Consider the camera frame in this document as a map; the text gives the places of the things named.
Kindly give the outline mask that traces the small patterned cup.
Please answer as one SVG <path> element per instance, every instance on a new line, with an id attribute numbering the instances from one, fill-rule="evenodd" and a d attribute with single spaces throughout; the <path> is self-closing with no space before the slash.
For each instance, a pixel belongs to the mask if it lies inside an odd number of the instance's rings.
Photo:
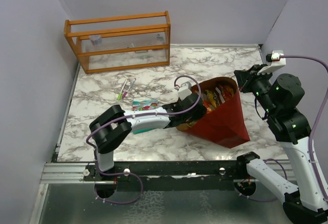
<path id="1" fill-rule="evenodd" d="M 90 35 L 89 39 L 92 45 L 97 46 L 102 43 L 102 36 L 101 35 Z"/>

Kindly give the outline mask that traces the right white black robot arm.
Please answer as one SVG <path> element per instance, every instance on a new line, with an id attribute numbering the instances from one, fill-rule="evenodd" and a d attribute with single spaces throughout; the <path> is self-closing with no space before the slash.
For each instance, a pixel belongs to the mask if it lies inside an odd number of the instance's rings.
<path id="1" fill-rule="evenodd" d="M 292 167 L 296 184 L 269 168 L 254 152 L 238 156 L 235 172 L 260 181 L 282 203 L 292 223 L 327 223 L 327 199 L 322 190 L 327 184 L 316 164 L 313 145 L 309 144 L 311 127 L 296 106 L 305 94 L 298 77 L 281 74 L 270 83 L 268 65 L 253 65 L 248 70 L 235 70 L 239 90 L 253 93 L 265 110 L 264 120 L 280 143 Z"/>

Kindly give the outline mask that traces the red brown paper bag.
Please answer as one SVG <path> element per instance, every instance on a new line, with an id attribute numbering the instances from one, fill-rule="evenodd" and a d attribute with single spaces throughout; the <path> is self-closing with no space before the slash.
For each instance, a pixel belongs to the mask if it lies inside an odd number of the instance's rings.
<path id="1" fill-rule="evenodd" d="M 233 93 L 232 97 L 200 120 L 179 125 L 177 130 L 226 148 L 233 148 L 250 141 L 236 82 L 228 77 L 216 77 L 200 83 L 202 92 L 215 90 L 219 85 L 227 86 Z"/>

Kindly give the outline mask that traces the red orange snack packet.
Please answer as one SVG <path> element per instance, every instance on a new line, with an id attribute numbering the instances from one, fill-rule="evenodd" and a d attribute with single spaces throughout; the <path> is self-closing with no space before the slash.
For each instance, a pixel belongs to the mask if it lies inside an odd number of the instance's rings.
<path id="1" fill-rule="evenodd" d="M 220 104 L 224 104 L 234 96 L 234 90 L 229 85 L 218 85 L 215 88 Z"/>

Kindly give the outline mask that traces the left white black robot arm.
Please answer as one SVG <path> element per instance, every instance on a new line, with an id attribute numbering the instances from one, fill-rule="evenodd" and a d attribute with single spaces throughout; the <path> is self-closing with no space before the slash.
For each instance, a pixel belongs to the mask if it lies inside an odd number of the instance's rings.
<path id="1" fill-rule="evenodd" d="M 113 105 L 89 125 L 95 141 L 95 174 L 102 180 L 112 177 L 113 154 L 132 132 L 147 129 L 166 129 L 197 121 L 206 115 L 207 109 L 199 94 L 192 93 L 183 100 L 163 105 L 153 110 L 125 111 L 120 105 Z"/>

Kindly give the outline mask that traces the teal Fox's candy bag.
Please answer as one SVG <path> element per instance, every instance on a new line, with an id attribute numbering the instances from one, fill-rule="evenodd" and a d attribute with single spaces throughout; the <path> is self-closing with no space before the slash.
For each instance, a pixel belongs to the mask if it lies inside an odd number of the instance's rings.
<path id="1" fill-rule="evenodd" d="M 148 111 L 154 110 L 158 107 L 158 100 L 143 100 L 143 101 L 133 101 L 132 111 Z"/>

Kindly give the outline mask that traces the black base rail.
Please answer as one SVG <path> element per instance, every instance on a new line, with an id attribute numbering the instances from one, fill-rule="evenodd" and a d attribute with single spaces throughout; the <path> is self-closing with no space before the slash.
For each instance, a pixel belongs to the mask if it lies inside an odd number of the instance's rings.
<path id="1" fill-rule="evenodd" d="M 93 164 L 84 171 L 84 181 L 118 191 L 241 190 L 252 195 L 256 184 L 234 160 L 208 161 L 117 161 L 106 175 Z"/>

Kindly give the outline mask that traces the orange wooden rack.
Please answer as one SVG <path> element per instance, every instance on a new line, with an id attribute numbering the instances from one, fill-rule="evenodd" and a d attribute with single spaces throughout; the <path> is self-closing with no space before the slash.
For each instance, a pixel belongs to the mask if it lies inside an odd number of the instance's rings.
<path id="1" fill-rule="evenodd" d="M 90 35 L 101 35 L 102 43 L 92 45 Z M 168 11 L 66 20 L 64 37 L 86 74 L 170 64 Z"/>

